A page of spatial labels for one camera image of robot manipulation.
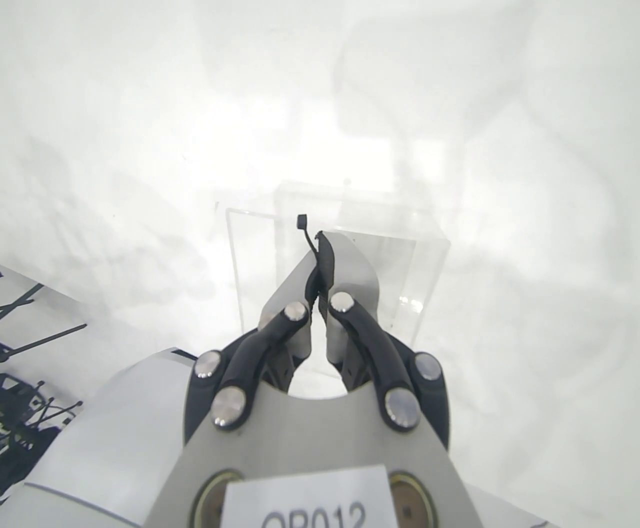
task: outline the metal pin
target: metal pin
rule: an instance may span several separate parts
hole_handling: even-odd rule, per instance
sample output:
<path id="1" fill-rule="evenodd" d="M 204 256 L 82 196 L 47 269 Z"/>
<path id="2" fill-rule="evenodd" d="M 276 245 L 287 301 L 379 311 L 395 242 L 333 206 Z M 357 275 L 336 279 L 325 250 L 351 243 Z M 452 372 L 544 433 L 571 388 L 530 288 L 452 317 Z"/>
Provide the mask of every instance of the metal pin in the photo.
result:
<path id="1" fill-rule="evenodd" d="M 211 404 L 211 420 L 218 427 L 230 426 L 244 412 L 246 394 L 240 387 L 230 385 L 216 394 Z"/>
<path id="2" fill-rule="evenodd" d="M 284 314 L 290 321 L 302 321 L 307 314 L 307 308 L 300 301 L 293 301 L 285 307 Z"/>
<path id="3" fill-rule="evenodd" d="M 403 429 L 413 429 L 420 421 L 420 405 L 410 390 L 392 388 L 385 394 L 385 409 L 391 421 Z"/>
<path id="4" fill-rule="evenodd" d="M 442 375 L 440 362 L 431 354 L 419 352 L 414 358 L 415 366 L 420 375 L 427 381 L 436 381 Z"/>
<path id="5" fill-rule="evenodd" d="M 355 301 L 347 292 L 339 291 L 331 297 L 331 306 L 336 312 L 345 314 L 353 308 Z"/>
<path id="6" fill-rule="evenodd" d="M 209 350 L 196 360 L 193 372 L 198 378 L 210 378 L 218 369 L 221 360 L 218 350 Z"/>

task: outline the white surface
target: white surface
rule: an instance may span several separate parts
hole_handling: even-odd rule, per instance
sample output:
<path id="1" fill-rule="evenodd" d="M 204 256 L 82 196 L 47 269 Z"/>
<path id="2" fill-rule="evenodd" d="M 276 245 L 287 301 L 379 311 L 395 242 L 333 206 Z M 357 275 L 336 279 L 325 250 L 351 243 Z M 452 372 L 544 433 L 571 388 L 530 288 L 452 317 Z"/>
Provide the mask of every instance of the white surface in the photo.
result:
<path id="1" fill-rule="evenodd" d="M 462 477 L 635 526 L 639 10 L 0 3 L 0 263 L 197 354 L 237 332 L 216 202 L 288 178 L 429 204 L 452 249 L 418 343 Z M 93 354 L 70 387 L 117 370 Z"/>
<path id="2" fill-rule="evenodd" d="M 346 525 L 397 528 L 396 511 L 384 466 L 351 468 L 272 479 L 230 483 L 225 493 L 222 528 L 233 526 L 276 526 L 266 522 L 270 513 L 280 514 L 287 526 L 313 524 L 314 512 L 322 509 L 330 523 L 340 508 Z M 316 523 L 322 522 L 320 513 Z"/>

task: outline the clear acrylic box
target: clear acrylic box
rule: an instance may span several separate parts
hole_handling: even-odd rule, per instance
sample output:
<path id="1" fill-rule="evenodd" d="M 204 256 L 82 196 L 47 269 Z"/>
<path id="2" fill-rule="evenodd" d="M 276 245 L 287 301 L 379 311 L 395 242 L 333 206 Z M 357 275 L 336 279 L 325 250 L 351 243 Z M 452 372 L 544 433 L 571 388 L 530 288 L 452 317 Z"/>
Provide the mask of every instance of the clear acrylic box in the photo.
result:
<path id="1" fill-rule="evenodd" d="M 327 230 L 354 241 L 380 280 L 381 327 L 413 347 L 450 246 L 432 216 L 390 194 L 294 182 L 225 208 L 242 331 L 257 326 L 262 306 L 309 251 L 299 214 L 312 237 Z"/>

